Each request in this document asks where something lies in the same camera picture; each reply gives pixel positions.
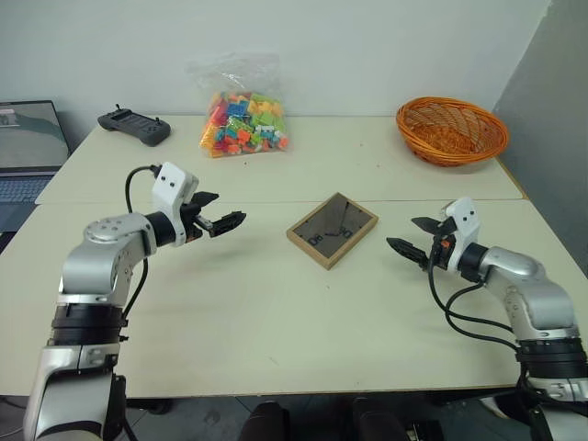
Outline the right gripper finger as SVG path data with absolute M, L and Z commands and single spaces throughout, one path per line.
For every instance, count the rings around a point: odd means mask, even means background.
M 421 269 L 428 267 L 428 256 L 426 252 L 415 247 L 412 243 L 401 238 L 391 237 L 388 237 L 386 242 L 397 254 L 416 263 Z
M 442 235 L 445 228 L 444 222 L 430 217 L 415 217 L 411 219 L 411 222 L 419 229 L 432 235 Z

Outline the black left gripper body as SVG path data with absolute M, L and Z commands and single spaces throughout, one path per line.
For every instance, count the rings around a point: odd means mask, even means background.
M 186 242 L 199 239 L 204 232 L 210 238 L 215 236 L 214 224 L 201 216 L 202 207 L 198 203 L 187 203 L 180 207 L 180 219 L 184 226 Z

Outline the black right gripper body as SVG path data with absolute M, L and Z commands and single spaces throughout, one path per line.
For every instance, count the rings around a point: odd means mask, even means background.
M 455 270 L 456 230 L 436 229 L 431 231 L 433 243 L 428 257 L 428 270 L 439 267 L 443 270 Z

